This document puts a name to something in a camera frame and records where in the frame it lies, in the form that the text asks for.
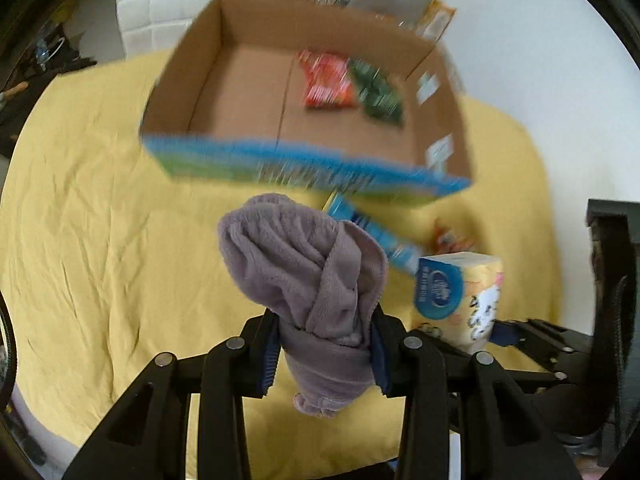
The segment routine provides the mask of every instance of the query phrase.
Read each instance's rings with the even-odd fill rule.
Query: yellow and white box
[[[502,260],[477,253],[424,256],[418,263],[413,328],[473,353],[494,326]]]

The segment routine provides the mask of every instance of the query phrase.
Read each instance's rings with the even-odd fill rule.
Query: yellow bed sheet
[[[51,431],[81,445],[158,352],[207,352],[262,308],[236,289],[216,225],[264,186],[171,179],[137,129],[166,52],[59,76],[26,123],[2,193],[0,288],[18,345],[18,386]],[[462,99],[477,183],[419,208],[365,206],[399,235],[435,218],[504,260],[501,318],[555,320],[560,279],[542,162],[526,131]],[[287,191],[322,207],[326,194]],[[382,305],[408,322],[413,283],[392,271]],[[524,358],[497,349],[506,367]],[[300,415],[284,360],[263,400],[245,402],[256,480],[328,476],[398,452],[402,399],[370,389],[334,420]],[[191,410],[188,473],[195,473]]]

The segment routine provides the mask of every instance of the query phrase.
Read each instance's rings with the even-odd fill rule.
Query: toothpaste tube
[[[348,220],[365,230],[380,244],[392,266],[412,276],[416,275],[420,257],[424,256],[423,248],[391,234],[370,217],[358,212],[338,192],[332,193],[322,210],[335,220]]]

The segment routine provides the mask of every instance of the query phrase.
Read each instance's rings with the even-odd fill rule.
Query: folded towel
[[[386,255],[356,224],[280,194],[250,199],[218,225],[236,285],[280,318],[302,413],[332,416],[373,384],[369,327]]]

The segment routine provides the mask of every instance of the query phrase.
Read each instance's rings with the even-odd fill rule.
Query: silver bolt
[[[404,346],[410,348],[411,350],[417,350],[422,346],[422,340],[415,335],[409,335],[404,338]]]
[[[158,354],[156,356],[156,358],[154,359],[154,362],[158,366],[167,366],[168,364],[171,364],[173,360],[174,360],[174,356],[169,354],[169,352],[162,352],[161,354]]]
[[[494,362],[494,356],[489,354],[489,352],[478,352],[476,354],[476,361],[481,365],[490,365]]]
[[[244,346],[244,339],[241,337],[230,337],[226,340],[226,347],[230,350],[239,350]]]

